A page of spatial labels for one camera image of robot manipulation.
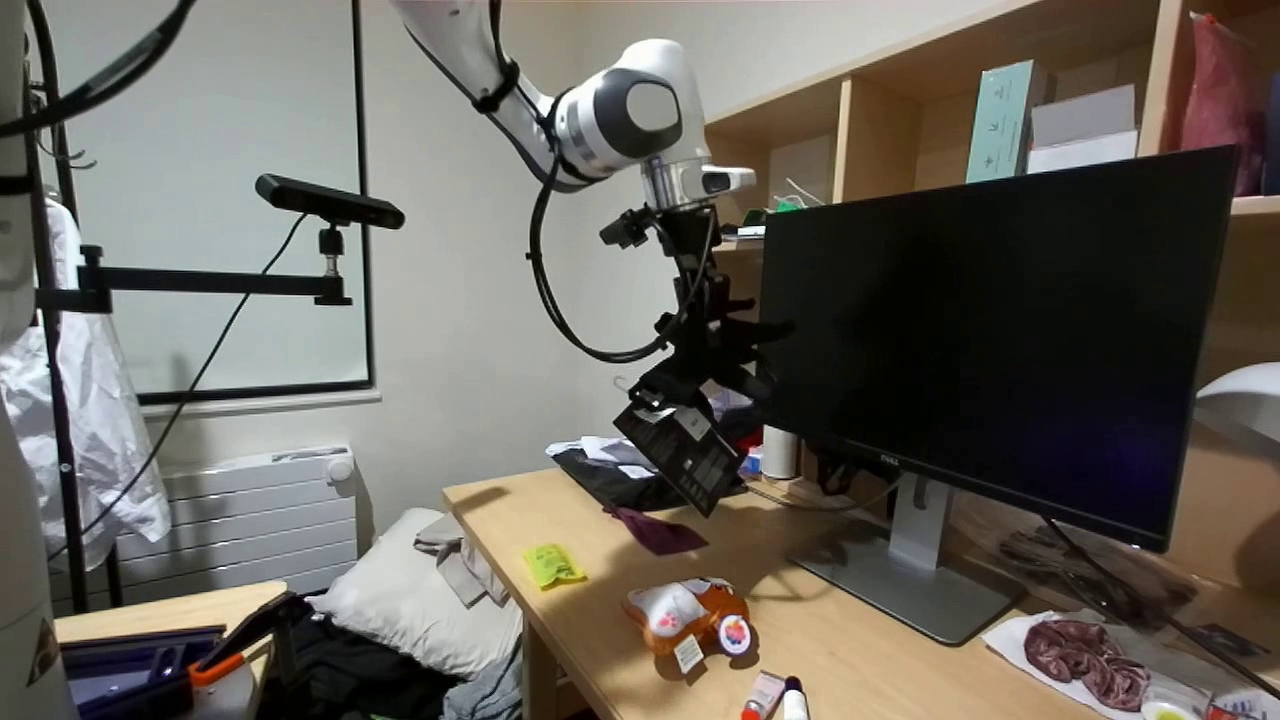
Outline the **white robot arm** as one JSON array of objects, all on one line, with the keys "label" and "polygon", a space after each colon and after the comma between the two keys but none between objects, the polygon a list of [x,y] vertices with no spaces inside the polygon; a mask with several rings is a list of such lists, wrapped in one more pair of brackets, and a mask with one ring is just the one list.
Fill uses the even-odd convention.
[{"label": "white robot arm", "polygon": [[[716,201],[757,184],[752,167],[716,164],[703,135],[703,99],[676,42],[635,42],[606,69],[562,92],[540,92],[502,53],[502,0],[392,0],[412,45],[488,118],[540,179],[528,228],[528,265],[540,304],[568,346],[603,363],[646,369],[630,402],[691,405],[703,386],[758,402],[752,374],[775,330],[738,319],[738,302],[716,272]],[[562,319],[543,257],[540,216],[552,194],[578,194],[635,167],[646,201],[599,228],[603,244],[660,239],[676,260],[676,309],[655,319],[639,349],[586,349]]]}]

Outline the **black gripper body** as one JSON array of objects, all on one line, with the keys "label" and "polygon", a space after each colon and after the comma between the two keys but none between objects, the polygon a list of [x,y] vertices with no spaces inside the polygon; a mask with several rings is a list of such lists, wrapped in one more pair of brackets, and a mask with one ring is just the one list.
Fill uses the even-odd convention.
[{"label": "black gripper body", "polygon": [[768,386],[757,378],[758,349],[782,335],[782,326],[749,319],[749,302],[733,296],[733,282],[716,269],[719,216],[710,206],[697,209],[627,209],[603,239],[614,247],[660,239],[676,265],[676,309],[655,319],[662,359],[646,369],[635,402],[699,402],[703,386],[763,402]]}]

